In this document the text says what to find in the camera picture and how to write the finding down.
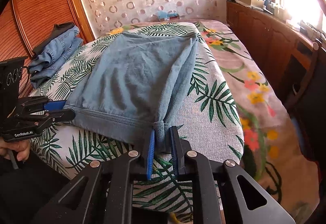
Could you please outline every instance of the finger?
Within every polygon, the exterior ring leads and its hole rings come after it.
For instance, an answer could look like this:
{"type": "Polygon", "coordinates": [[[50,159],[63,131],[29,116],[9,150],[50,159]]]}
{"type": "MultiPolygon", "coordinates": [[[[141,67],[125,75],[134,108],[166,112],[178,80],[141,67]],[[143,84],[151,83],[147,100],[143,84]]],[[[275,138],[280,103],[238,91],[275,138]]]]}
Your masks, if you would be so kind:
{"type": "Polygon", "coordinates": [[[3,138],[0,138],[0,148],[16,150],[17,148],[19,148],[19,143],[18,142],[8,143],[5,142],[3,138]]]}
{"type": "Polygon", "coordinates": [[[26,161],[29,157],[29,148],[26,148],[24,151],[21,151],[17,154],[17,161],[26,161]]]}
{"type": "Polygon", "coordinates": [[[7,159],[7,160],[10,160],[10,156],[9,156],[9,154],[7,153],[7,154],[4,156],[4,158],[7,159]]]}
{"type": "Polygon", "coordinates": [[[5,156],[7,154],[7,149],[0,148],[0,156],[5,156]]]}
{"type": "Polygon", "coordinates": [[[27,148],[29,148],[29,146],[30,146],[30,141],[29,140],[22,140],[22,141],[19,141],[17,143],[18,143],[18,147],[15,149],[16,152],[24,151],[27,148]]]}

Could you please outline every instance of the light blue towel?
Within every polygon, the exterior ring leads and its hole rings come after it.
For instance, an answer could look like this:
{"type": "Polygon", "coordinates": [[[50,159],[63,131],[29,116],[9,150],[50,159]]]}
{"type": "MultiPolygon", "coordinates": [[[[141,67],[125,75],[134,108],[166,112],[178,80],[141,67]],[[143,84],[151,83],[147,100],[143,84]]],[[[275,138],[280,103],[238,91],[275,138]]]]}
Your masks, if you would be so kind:
{"type": "Polygon", "coordinates": [[[141,144],[152,128],[158,151],[189,89],[197,51],[196,33],[153,37],[122,32],[93,71],[68,97],[72,124],[130,144],[141,144]]]}

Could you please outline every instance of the cable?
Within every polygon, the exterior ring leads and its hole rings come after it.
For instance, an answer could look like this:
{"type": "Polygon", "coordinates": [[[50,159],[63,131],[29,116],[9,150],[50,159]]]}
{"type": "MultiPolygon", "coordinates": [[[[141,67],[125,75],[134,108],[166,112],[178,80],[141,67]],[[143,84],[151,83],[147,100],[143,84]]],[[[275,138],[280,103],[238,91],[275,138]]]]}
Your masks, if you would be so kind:
{"type": "Polygon", "coordinates": [[[27,73],[28,73],[28,77],[27,77],[27,80],[26,80],[26,83],[23,87],[23,89],[19,92],[18,96],[21,96],[21,94],[24,92],[24,90],[26,89],[27,85],[28,85],[28,81],[29,81],[29,76],[30,76],[30,73],[29,73],[29,69],[27,66],[23,66],[22,67],[23,69],[26,69],[27,70],[27,73]]]}

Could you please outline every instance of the jeans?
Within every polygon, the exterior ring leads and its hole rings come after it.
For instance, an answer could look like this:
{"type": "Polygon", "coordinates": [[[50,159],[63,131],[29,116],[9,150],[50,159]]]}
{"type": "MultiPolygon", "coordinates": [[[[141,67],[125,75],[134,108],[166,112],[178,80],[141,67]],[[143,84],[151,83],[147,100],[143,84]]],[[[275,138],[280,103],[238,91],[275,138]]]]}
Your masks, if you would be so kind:
{"type": "Polygon", "coordinates": [[[60,56],[70,48],[78,33],[79,28],[74,26],[50,41],[50,43],[45,46],[43,52],[29,64],[28,68],[30,73],[34,74],[35,72],[41,72],[43,69],[54,64],[60,56]]]}
{"type": "Polygon", "coordinates": [[[30,81],[32,86],[36,89],[40,87],[43,82],[50,80],[55,73],[60,70],[70,56],[74,54],[82,42],[83,40],[81,38],[74,38],[71,46],[56,60],[55,63],[31,76],[30,81]]]}

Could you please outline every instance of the bedspread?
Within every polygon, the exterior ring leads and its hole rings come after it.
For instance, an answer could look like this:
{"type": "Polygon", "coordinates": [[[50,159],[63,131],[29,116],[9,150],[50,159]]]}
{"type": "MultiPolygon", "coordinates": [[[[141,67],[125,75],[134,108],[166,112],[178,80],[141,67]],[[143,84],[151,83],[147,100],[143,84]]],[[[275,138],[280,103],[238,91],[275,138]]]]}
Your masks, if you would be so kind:
{"type": "Polygon", "coordinates": [[[304,223],[319,203],[318,171],[317,165],[300,153],[286,109],[245,46],[226,25],[212,20],[180,21],[196,25],[234,97],[245,140],[241,165],[297,224],[304,223]]]}
{"type": "MultiPolygon", "coordinates": [[[[136,27],[131,32],[149,36],[197,34],[198,52],[187,96],[175,117],[179,135],[193,150],[211,160],[240,162],[243,131],[230,89],[212,52],[194,24],[173,23],[136,27]]],[[[78,82],[92,71],[101,53],[123,29],[83,45],[55,76],[31,96],[47,95],[53,100],[67,99],[78,82]]],[[[127,152],[131,146],[75,126],[56,123],[39,138],[31,140],[34,152],[56,171],[73,178],[94,159],[107,161],[127,152]]],[[[191,219],[192,189],[189,182],[176,182],[170,154],[154,158],[150,181],[134,183],[133,205],[168,212],[179,212],[183,221],[191,219]]]]}

